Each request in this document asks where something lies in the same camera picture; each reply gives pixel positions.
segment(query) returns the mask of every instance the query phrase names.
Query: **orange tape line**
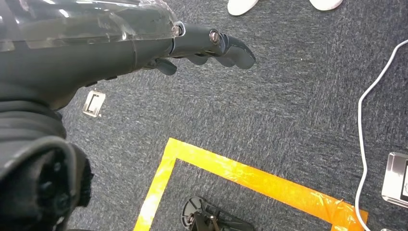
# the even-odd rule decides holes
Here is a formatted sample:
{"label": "orange tape line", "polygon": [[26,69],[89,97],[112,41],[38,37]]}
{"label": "orange tape line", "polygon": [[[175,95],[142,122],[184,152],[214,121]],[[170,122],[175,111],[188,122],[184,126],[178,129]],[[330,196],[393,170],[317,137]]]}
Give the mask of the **orange tape line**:
{"label": "orange tape line", "polygon": [[[170,138],[134,231],[149,231],[176,159],[231,180],[332,224],[331,231],[363,231],[354,206],[193,145]],[[360,211],[367,222],[368,213]]]}

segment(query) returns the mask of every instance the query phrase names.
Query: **black stand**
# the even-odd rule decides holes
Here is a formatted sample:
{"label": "black stand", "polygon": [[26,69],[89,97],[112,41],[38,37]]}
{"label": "black stand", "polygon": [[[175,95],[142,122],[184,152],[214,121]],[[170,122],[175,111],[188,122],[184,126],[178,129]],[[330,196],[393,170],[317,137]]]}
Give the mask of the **black stand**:
{"label": "black stand", "polygon": [[184,206],[181,222],[189,231],[255,231],[254,227],[194,196]]}

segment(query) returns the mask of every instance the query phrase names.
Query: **robotic hand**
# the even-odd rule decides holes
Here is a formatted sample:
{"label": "robotic hand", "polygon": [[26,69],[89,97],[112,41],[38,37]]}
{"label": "robotic hand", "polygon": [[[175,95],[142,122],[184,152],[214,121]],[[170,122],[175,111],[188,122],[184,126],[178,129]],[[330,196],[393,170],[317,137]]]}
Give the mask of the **robotic hand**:
{"label": "robotic hand", "polygon": [[178,22],[161,0],[0,0],[0,230],[62,231],[93,174],[62,119],[76,91],[166,58],[248,69],[240,40]]}

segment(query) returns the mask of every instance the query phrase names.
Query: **white cord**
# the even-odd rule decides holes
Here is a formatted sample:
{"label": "white cord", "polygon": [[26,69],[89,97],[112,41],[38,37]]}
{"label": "white cord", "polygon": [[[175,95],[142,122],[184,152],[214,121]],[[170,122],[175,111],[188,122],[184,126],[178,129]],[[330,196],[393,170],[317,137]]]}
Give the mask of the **white cord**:
{"label": "white cord", "polygon": [[394,60],[394,57],[395,57],[395,54],[396,54],[397,50],[400,47],[402,47],[403,45],[407,44],[407,43],[408,43],[408,40],[405,40],[405,41],[401,42],[400,44],[398,44],[398,46],[396,46],[394,48],[394,51],[391,54],[390,60],[388,60],[387,65],[385,65],[385,67],[382,70],[382,72],[380,73],[380,75],[371,84],[371,86],[363,93],[360,100],[358,101],[358,119],[357,119],[357,121],[358,121],[358,136],[359,136],[359,139],[360,139],[361,158],[363,160],[363,175],[361,176],[361,181],[360,181],[360,184],[358,185],[358,189],[357,189],[357,193],[356,193],[356,200],[355,200],[355,207],[356,207],[356,215],[357,215],[358,221],[360,222],[361,226],[363,226],[363,228],[366,231],[371,231],[371,230],[367,227],[367,225],[364,223],[363,219],[361,218],[360,209],[358,207],[358,203],[360,201],[361,190],[363,189],[364,181],[366,180],[366,176],[367,176],[367,161],[366,161],[366,154],[364,152],[363,128],[362,128],[362,125],[361,125],[361,114],[362,114],[361,113],[361,104],[363,103],[363,99],[377,85],[377,83],[381,80],[381,78],[383,77],[385,72],[388,70],[388,68],[390,67],[391,63]]}

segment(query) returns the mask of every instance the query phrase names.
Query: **white shoe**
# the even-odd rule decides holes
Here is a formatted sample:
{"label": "white shoe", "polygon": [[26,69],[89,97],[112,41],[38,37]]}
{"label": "white shoe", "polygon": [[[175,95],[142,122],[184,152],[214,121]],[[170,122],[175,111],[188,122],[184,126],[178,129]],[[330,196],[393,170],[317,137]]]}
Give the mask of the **white shoe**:
{"label": "white shoe", "polygon": [[257,2],[258,0],[229,0],[228,12],[235,16],[244,14],[254,7]]}
{"label": "white shoe", "polygon": [[329,11],[338,7],[343,0],[310,0],[312,5],[321,11]]}

